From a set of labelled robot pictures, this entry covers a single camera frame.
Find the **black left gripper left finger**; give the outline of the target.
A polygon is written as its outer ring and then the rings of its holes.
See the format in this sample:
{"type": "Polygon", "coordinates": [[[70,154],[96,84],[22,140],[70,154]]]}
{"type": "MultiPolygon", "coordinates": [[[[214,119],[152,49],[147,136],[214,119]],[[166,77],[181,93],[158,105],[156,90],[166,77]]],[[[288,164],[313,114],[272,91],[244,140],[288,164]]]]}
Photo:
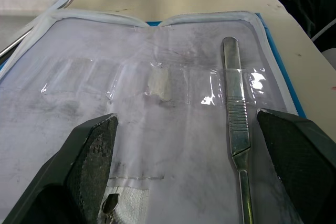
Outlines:
{"type": "Polygon", "coordinates": [[[4,223],[96,223],[107,186],[118,118],[76,126],[37,172],[4,223]]]}

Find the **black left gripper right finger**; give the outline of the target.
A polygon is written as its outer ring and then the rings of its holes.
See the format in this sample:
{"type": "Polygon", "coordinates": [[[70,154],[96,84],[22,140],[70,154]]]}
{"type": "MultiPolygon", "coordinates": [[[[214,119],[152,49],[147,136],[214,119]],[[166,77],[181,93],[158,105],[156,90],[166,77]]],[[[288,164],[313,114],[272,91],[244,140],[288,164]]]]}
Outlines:
{"type": "Polygon", "coordinates": [[[314,122],[260,109],[275,171],[303,223],[335,223],[335,142],[314,122]]]}

